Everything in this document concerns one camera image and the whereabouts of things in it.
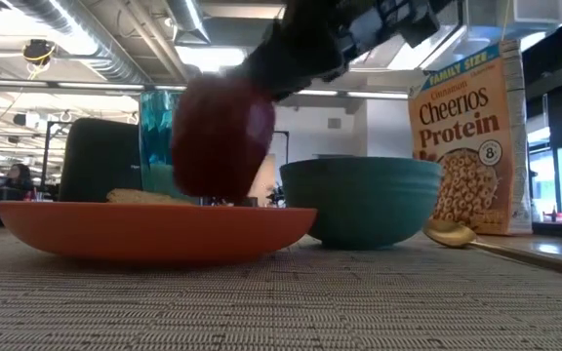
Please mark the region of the black toaster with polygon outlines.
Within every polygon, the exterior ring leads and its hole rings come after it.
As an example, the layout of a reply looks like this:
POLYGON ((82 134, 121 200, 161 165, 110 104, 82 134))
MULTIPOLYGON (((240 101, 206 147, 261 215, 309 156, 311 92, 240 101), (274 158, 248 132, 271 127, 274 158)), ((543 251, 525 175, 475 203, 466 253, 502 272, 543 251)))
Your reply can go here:
POLYGON ((75 121, 65 144, 59 200, 104 203, 116 188, 142 189, 138 127, 96 118, 75 121))

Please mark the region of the long ceiling light strip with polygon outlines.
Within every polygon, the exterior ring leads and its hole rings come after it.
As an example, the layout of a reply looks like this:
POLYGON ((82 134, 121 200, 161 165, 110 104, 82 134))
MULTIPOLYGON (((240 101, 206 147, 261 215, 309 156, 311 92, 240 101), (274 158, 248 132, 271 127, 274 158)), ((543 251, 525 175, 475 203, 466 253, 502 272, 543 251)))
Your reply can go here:
MULTIPOLYGON (((114 83, 89 83, 89 82, 59 82, 45 80, 13 80, 0 79, 1 91, 12 91, 14 89, 25 89, 32 92, 43 92, 48 90, 59 90, 65 94, 80 94, 82 91, 88 94, 105 95, 133 95, 150 91, 183 92, 185 85, 156 85, 156 84, 114 84, 114 83)), ((326 98, 367 98, 367 99, 406 99, 404 93, 395 92, 369 92, 369 91, 337 91, 337 90, 313 90, 307 89, 298 92, 299 96, 326 97, 326 98)))

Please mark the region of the red apple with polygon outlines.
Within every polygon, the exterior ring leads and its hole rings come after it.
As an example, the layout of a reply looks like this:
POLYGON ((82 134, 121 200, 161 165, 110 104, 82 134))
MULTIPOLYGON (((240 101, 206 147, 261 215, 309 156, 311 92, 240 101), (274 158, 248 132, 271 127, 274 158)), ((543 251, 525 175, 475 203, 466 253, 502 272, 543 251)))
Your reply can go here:
POLYGON ((240 201, 268 154, 275 109, 268 92, 242 78, 189 82, 173 117, 176 188, 191 197, 240 201))

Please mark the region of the gold spoon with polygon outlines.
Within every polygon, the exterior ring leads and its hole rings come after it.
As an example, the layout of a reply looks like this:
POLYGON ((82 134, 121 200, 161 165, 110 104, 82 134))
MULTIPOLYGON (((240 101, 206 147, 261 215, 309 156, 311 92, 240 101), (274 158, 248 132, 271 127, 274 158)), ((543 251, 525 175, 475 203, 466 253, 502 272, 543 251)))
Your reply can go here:
POLYGON ((481 243, 477 240, 477 235, 473 230, 457 222, 429 219, 424 225, 422 232, 435 243, 447 248, 464 249, 473 247, 492 254, 562 273, 562 259, 539 253, 530 253, 481 243))

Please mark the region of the black metal stand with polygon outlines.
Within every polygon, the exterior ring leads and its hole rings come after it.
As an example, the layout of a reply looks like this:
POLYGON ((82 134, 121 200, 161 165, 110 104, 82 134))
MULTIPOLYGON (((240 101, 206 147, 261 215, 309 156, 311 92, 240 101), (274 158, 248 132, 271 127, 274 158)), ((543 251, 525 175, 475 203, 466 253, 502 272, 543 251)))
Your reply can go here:
POLYGON ((66 128, 68 128, 70 125, 72 125, 72 122, 48 121, 46 126, 46 133, 44 137, 42 170, 40 175, 40 187, 42 190, 45 191, 46 194, 50 195, 52 200, 58 199, 59 185, 57 183, 55 185, 47 184, 50 144, 51 144, 51 140, 54 137, 56 137, 58 134, 68 135, 69 131, 66 128))

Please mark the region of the silver ventilation duct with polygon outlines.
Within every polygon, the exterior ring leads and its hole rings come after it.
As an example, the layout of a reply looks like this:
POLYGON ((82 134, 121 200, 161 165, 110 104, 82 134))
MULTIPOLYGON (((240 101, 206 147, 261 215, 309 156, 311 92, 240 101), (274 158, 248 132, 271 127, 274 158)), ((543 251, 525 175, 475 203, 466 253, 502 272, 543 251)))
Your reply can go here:
POLYGON ((27 54, 28 62, 45 65, 58 48, 82 61, 101 78, 115 83, 150 83, 133 58, 91 14, 81 0, 5 0, 15 10, 53 29, 57 38, 44 54, 27 54))

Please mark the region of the grey woven placemat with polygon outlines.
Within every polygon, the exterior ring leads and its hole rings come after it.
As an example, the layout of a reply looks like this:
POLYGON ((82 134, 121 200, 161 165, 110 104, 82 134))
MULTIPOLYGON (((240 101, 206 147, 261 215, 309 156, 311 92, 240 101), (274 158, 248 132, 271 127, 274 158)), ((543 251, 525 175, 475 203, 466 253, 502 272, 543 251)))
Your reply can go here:
POLYGON ((417 237, 137 269, 0 229, 0 351, 562 351, 562 274, 417 237))

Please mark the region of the person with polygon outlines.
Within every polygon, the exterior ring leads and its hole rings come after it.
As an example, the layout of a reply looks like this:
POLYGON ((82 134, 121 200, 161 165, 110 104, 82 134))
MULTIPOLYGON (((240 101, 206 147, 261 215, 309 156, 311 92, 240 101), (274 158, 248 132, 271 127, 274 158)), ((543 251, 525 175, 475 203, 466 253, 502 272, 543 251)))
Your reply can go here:
POLYGON ((34 190, 30 168, 21 163, 14 164, 0 186, 0 201, 23 201, 30 199, 34 190))

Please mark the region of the orange Cheerios Protein cereal box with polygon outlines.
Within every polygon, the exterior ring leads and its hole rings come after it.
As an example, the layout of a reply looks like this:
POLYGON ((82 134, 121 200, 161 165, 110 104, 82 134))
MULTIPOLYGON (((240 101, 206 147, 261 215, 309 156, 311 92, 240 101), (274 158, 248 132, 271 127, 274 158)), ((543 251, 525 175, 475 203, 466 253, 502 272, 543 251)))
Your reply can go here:
POLYGON ((522 55, 505 40, 411 89, 413 155, 443 170, 433 218, 478 234, 532 231, 522 55))

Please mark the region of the orange plate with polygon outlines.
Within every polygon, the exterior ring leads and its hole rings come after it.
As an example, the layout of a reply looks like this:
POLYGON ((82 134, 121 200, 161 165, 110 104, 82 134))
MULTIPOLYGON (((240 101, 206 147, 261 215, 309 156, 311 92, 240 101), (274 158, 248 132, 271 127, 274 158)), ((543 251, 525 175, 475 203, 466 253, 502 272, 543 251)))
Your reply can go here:
POLYGON ((293 245, 316 210, 173 204, 1 201, 4 226, 30 247, 71 258, 229 264, 293 245))

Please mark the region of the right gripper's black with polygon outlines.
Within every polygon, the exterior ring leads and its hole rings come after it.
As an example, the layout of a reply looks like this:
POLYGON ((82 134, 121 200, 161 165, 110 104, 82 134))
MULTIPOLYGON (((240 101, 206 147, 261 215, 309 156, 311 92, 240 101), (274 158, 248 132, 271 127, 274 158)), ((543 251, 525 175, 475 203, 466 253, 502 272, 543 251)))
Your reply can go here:
POLYGON ((280 101, 397 35, 416 47, 439 29, 439 12, 440 0, 288 0, 283 20, 226 75, 280 101))

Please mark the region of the slice of toast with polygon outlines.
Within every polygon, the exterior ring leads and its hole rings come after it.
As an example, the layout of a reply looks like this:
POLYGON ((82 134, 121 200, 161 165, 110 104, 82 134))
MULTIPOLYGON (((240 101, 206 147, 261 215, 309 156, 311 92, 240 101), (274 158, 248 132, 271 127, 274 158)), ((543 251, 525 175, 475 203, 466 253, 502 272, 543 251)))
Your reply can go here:
POLYGON ((122 189, 116 188, 111 190, 106 195, 106 200, 109 203, 124 203, 124 204, 180 204, 189 205, 189 202, 172 198, 171 196, 145 192, 135 189, 122 189))

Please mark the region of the teal ribbed bowl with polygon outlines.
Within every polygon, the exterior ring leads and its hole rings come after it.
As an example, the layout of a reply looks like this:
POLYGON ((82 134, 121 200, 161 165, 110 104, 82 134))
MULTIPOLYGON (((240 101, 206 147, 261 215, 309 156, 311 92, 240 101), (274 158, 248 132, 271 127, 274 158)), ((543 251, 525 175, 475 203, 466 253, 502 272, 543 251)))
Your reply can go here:
POLYGON ((288 208, 316 211, 307 234, 338 250, 379 250, 419 232, 432 215, 443 175, 434 162, 337 157, 280 168, 288 208))

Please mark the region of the blue translucent tumbler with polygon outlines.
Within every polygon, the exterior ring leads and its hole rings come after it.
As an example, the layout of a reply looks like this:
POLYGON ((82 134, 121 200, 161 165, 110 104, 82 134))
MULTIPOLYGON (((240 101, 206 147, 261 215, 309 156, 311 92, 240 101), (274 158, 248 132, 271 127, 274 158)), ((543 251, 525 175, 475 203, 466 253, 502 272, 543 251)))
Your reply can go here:
POLYGON ((140 96, 140 170, 142 189, 187 200, 175 187, 171 142, 173 112, 180 94, 169 91, 145 92, 140 96))

